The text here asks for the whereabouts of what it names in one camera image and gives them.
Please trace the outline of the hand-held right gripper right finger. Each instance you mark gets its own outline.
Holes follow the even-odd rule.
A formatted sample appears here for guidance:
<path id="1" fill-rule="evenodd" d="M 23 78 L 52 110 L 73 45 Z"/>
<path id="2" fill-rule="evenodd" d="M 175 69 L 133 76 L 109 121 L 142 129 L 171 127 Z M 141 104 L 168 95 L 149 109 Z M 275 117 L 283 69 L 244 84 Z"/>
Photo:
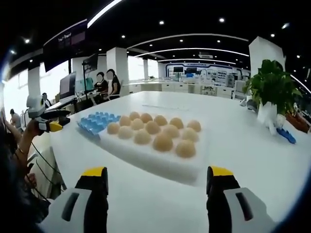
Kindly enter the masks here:
<path id="1" fill-rule="evenodd" d="M 226 168 L 207 168 L 206 194 L 210 233 L 270 233 L 276 227 L 265 203 Z"/>

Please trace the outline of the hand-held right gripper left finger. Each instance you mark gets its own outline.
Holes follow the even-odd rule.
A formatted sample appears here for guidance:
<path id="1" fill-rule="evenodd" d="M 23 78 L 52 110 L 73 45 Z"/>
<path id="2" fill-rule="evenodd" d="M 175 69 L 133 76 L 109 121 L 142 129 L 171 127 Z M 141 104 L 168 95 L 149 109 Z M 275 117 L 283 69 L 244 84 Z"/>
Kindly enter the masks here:
<path id="1" fill-rule="evenodd" d="M 107 197 L 107 168 L 88 169 L 74 188 L 67 189 L 50 204 L 40 228 L 45 233 L 105 233 Z"/>

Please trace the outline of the person's left hand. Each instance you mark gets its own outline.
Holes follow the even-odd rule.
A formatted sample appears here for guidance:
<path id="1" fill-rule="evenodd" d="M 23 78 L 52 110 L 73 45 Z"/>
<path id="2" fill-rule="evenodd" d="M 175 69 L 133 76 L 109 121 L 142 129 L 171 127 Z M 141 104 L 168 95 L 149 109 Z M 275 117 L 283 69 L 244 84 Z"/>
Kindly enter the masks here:
<path id="1" fill-rule="evenodd" d="M 41 136 L 44 133 L 44 130 L 41 130 L 39 128 L 39 122 L 36 119 L 32 119 L 28 125 L 26 126 L 26 129 L 24 131 L 24 134 L 26 137 L 34 138 L 35 136 Z"/>

